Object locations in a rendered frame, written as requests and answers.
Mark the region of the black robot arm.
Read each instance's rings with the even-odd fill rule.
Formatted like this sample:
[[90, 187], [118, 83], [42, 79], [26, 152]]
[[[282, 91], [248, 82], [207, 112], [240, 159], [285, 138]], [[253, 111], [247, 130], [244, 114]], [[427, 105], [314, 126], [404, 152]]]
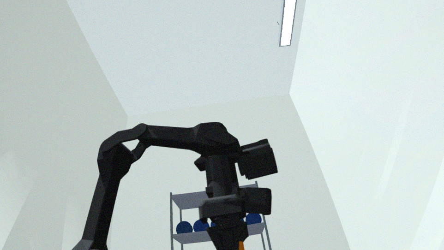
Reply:
[[[123, 144], [136, 139], [139, 143], [134, 150]], [[72, 250], [108, 250], [107, 237], [120, 180], [150, 146], [187, 149], [200, 154], [194, 164], [199, 171], [205, 171], [207, 184], [220, 178], [238, 180], [235, 163], [240, 175], [248, 180], [278, 173], [268, 139], [240, 146], [238, 139], [220, 122], [200, 123], [189, 128], [140, 123], [132, 129], [118, 131], [100, 145], [99, 178], [82, 238]], [[232, 194], [244, 199], [246, 213], [271, 214], [270, 188], [234, 187]]]

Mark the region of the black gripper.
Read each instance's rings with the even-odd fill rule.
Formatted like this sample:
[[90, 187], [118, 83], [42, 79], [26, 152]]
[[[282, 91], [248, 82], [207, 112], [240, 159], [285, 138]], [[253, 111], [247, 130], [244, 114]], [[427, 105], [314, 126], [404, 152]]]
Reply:
[[248, 235], [244, 199], [232, 194], [239, 183], [233, 178], [220, 178], [211, 181], [205, 188], [208, 198], [198, 206], [199, 220], [208, 223], [208, 218], [216, 226], [207, 227], [216, 250], [239, 250], [239, 241], [244, 242]]

